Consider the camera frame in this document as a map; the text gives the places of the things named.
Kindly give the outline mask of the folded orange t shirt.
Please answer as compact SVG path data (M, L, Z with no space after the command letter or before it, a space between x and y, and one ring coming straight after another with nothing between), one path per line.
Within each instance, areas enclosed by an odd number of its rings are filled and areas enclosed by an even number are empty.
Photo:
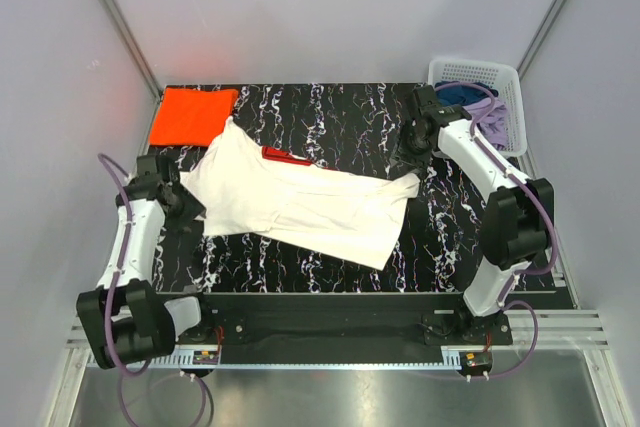
M224 131L238 97L236 89L167 88L151 127L149 145L208 147Z

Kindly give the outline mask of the white t shirt red print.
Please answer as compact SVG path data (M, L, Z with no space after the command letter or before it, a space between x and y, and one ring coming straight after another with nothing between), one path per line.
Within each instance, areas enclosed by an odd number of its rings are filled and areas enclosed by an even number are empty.
M395 180L277 160L232 120L182 184L204 205L207 236L256 233L381 270L420 180Z

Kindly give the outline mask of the lilac t shirt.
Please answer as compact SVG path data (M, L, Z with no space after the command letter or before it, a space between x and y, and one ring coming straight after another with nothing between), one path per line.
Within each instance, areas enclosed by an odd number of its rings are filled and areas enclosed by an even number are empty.
M473 118L481 117L488 109L489 104L490 99L485 97L481 100L472 101L465 106L465 109ZM484 137L498 150L506 150L508 147L507 118L508 110L505 104L500 99L496 99L493 110L478 124L478 128Z

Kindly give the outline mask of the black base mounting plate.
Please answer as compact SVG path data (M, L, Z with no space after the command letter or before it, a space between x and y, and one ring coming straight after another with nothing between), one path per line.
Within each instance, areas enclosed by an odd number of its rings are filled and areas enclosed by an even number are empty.
M459 293L204 293L205 326L195 344L214 342L223 330L222 347L300 349L312 344L368 352L409 346L483 349L513 343L507 317L499 315L484 338L441 340L425 324L451 315Z

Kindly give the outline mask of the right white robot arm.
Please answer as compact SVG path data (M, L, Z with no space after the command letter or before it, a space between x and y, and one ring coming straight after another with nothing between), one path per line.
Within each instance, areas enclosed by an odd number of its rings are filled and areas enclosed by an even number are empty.
M507 308L509 293L545 252L557 252L554 189L514 167L486 139L479 118L461 105L444 105L433 86L413 89L405 100L395 162L425 170L434 154L454 161L481 194L480 265L453 313L424 330L441 339L476 343L491 332Z

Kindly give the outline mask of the dark blue t shirt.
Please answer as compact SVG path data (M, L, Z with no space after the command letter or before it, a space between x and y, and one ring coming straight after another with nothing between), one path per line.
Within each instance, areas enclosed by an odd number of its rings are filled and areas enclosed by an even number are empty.
M499 92L482 82L460 83L441 81L435 85L436 95L442 105L470 106L488 100Z

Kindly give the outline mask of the white plastic laundry basket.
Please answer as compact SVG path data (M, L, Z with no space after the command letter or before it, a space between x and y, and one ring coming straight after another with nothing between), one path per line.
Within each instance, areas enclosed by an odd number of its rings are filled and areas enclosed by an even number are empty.
M440 81L482 82L498 91L498 98L505 104L507 135L505 157L519 157L527 151L527 134L524 105L517 71L506 64L469 60L439 58L429 64L428 83Z

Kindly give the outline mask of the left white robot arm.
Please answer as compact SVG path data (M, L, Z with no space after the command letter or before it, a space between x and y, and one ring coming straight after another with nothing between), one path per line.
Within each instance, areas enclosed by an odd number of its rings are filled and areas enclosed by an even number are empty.
M161 233L194 232L205 208L165 155L138 157L127 182L112 158L98 159L118 188L118 227L104 273L94 289L78 295L76 312L98 366L134 377L172 354L182 334L203 343L215 333L216 319L197 296L163 300L152 286Z

